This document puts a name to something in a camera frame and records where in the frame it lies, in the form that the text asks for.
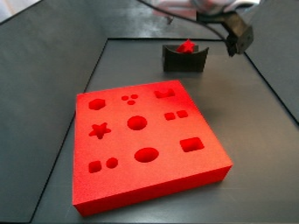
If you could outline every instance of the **small hole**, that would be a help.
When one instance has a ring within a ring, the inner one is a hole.
[[[134,105],[136,102],[134,102],[134,101],[128,101],[126,104],[128,104],[128,105]]]
[[[94,109],[94,110],[100,110],[102,109],[104,107],[106,106],[105,104],[105,100],[101,100],[101,99],[96,99],[93,101],[90,101],[88,103],[88,108],[89,109]]]
[[[180,118],[184,118],[184,117],[188,116],[188,113],[186,113],[185,110],[180,110],[180,111],[176,112],[176,115],[177,115]]]
[[[140,163],[149,163],[157,156],[158,151],[154,148],[142,148],[134,153],[134,160]]]
[[[137,94],[130,94],[130,98],[136,99],[137,98]]]
[[[117,167],[117,159],[116,158],[110,158],[108,161],[106,161],[106,168],[109,169],[113,169]]]
[[[126,95],[121,96],[121,100],[126,101],[128,100],[128,96]]]
[[[164,114],[164,119],[165,119],[166,121],[173,120],[173,119],[174,119],[174,114],[173,114],[173,113],[165,113],[165,114]]]
[[[100,170],[101,170],[100,161],[94,161],[88,164],[88,172],[89,173],[98,172]]]
[[[153,91],[153,94],[157,99],[174,96],[173,90],[170,88],[164,93],[160,91]]]
[[[201,140],[197,137],[181,140],[180,145],[184,152],[197,151],[204,148]]]
[[[126,126],[130,130],[141,130],[146,125],[146,120],[140,116],[132,116],[126,121]]]

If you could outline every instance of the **red foam block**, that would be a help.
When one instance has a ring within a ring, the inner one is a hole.
[[[221,181],[231,166],[177,80],[78,94],[72,204],[82,216]]]

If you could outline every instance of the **circular hole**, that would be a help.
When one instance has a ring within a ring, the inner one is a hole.
[[[130,130],[141,130],[146,125],[146,120],[140,116],[132,116],[128,120],[126,120],[126,127]]]
[[[137,94],[130,94],[130,98],[136,99],[137,98]]]
[[[134,105],[136,102],[134,102],[134,101],[128,101],[126,104],[128,104],[128,105]]]
[[[117,159],[116,158],[110,158],[108,161],[106,161],[106,168],[109,169],[113,169],[117,167]]]
[[[157,156],[158,151],[154,148],[142,148],[134,153],[134,160],[140,163],[149,163]]]
[[[128,100],[128,96],[126,95],[121,96],[121,100],[126,101]]]

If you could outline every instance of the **rectangular hole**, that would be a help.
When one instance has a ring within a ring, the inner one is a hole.
[[[180,145],[184,152],[197,151],[204,148],[201,140],[197,137],[182,139]]]

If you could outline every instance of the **oval hole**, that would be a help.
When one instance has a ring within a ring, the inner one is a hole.
[[[108,161],[106,161],[106,168],[109,169],[113,169],[117,167],[117,159],[116,158],[110,158]]]
[[[134,153],[134,160],[140,163],[149,163],[157,156],[158,151],[154,148],[142,148]]]

